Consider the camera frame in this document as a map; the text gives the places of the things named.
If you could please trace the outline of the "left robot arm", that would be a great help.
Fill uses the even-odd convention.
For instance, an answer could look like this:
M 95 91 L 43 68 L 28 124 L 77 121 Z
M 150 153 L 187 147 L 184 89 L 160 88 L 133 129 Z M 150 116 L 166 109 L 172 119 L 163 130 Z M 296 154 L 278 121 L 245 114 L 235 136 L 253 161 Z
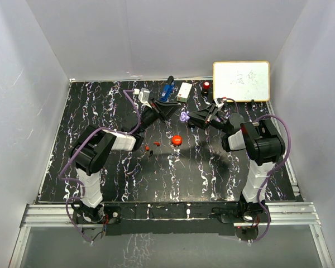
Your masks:
M 142 133 L 158 119 L 168 121 L 180 107 L 178 102 L 151 98 L 137 123 L 127 130 L 114 131 L 92 125 L 85 129 L 71 151 L 81 190 L 78 206 L 72 204 L 71 207 L 78 215 L 93 223 L 103 219 L 100 172 L 111 151 L 136 151 L 143 142 Z

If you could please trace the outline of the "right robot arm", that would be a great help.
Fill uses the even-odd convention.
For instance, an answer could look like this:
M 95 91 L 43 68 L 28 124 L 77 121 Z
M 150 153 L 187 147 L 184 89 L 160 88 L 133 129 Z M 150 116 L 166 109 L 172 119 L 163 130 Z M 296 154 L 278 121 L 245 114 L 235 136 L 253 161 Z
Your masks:
M 266 184 L 277 168 L 283 165 L 282 156 L 289 156 L 290 146 L 285 142 L 272 122 L 277 117 L 266 114 L 254 122 L 247 122 L 239 112 L 232 113 L 227 119 L 219 116 L 221 105 L 211 104 L 205 109 L 187 113 L 185 121 L 190 127 L 205 130 L 212 126 L 224 133 L 221 139 L 225 151 L 246 150 L 249 158 L 247 181 L 235 205 L 228 209 L 214 208 L 212 213 L 219 218 L 235 218 L 249 222 L 267 211 L 265 205 Z

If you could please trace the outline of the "purple earbud case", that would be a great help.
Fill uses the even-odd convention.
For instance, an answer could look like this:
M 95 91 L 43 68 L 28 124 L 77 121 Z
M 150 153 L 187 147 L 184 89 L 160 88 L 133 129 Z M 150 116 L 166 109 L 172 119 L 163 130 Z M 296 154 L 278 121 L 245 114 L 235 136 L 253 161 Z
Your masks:
M 187 122 L 189 121 L 190 117 L 189 117 L 189 112 L 181 112 L 180 114 L 180 121 L 181 122 Z

